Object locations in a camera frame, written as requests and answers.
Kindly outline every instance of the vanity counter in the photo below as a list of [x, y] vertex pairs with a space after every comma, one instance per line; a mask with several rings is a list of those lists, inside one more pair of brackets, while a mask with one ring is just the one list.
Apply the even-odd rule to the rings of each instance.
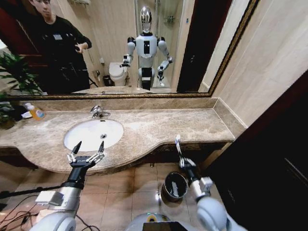
[[[104, 119], [122, 124], [124, 133], [115, 145], [106, 148], [105, 157], [88, 170], [114, 171], [144, 157], [162, 144], [173, 144], [181, 135], [182, 143], [232, 142], [233, 134], [214, 109], [114, 110]], [[71, 167], [64, 136], [73, 126], [92, 120], [87, 111], [47, 112], [41, 121], [23, 119], [9, 130], [0, 131], [0, 146], [15, 146], [40, 168], [69, 173]], [[79, 152], [93, 155], [95, 152]]]

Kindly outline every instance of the potted plant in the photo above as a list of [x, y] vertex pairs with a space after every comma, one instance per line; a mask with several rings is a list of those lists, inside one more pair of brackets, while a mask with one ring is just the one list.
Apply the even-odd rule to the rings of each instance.
[[13, 84], [10, 90], [18, 90], [30, 95], [41, 94], [42, 91], [35, 82], [36, 76], [29, 72], [28, 64], [24, 57], [19, 55], [4, 53], [0, 56], [0, 77], [12, 78], [8, 84]]
[[9, 129], [14, 126], [14, 119], [7, 114], [7, 112], [13, 110], [9, 102], [0, 102], [0, 128]]

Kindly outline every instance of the black trash can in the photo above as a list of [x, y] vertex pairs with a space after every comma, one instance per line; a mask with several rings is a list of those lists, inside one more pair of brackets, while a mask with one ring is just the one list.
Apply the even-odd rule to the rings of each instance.
[[103, 81], [106, 87], [111, 87], [115, 85], [115, 83], [111, 80], [110, 76], [103, 76]]
[[162, 194], [171, 202], [182, 199], [188, 190], [186, 179], [178, 172], [170, 172], [162, 186]]

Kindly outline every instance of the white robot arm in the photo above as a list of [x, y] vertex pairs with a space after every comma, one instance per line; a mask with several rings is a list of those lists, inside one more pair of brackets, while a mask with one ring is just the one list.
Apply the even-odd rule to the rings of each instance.
[[48, 205], [48, 210], [44, 216], [30, 231], [75, 231], [77, 214], [80, 202], [80, 194], [84, 188], [87, 170], [95, 166], [104, 158], [104, 141], [99, 150], [92, 156], [75, 156], [81, 146], [81, 142], [76, 145], [67, 159], [72, 171], [68, 179], [62, 183], [59, 192], [41, 191], [36, 199], [40, 205]]
[[247, 231], [238, 225], [227, 213], [224, 206], [211, 197], [210, 188], [213, 181], [210, 177], [199, 177], [196, 164], [185, 158], [180, 150], [180, 135], [176, 136], [176, 148], [180, 156], [180, 168], [183, 169], [189, 181], [189, 187], [197, 202], [197, 217], [207, 231]]
[[164, 54], [166, 59], [158, 67], [158, 79], [160, 84], [163, 86], [162, 80], [164, 79], [164, 71], [168, 68], [169, 64], [173, 63], [173, 58], [169, 56], [169, 51], [167, 48], [167, 43], [164, 37], [161, 37], [158, 41], [158, 48]]
[[129, 37], [127, 39], [127, 48], [128, 48], [128, 54], [124, 55], [123, 64], [120, 65], [120, 67], [127, 66], [130, 67], [131, 62], [133, 61], [133, 54], [134, 50], [136, 48], [136, 40], [133, 37]]

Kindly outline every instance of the faucet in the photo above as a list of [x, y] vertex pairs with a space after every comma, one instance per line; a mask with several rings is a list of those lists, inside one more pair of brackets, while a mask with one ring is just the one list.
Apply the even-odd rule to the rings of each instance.
[[104, 112], [103, 110], [104, 109], [99, 105], [94, 106], [90, 111], [90, 113], [93, 113], [92, 118], [96, 119], [97, 117], [100, 118], [100, 117], [103, 117], [103, 116], [110, 116], [109, 112]]

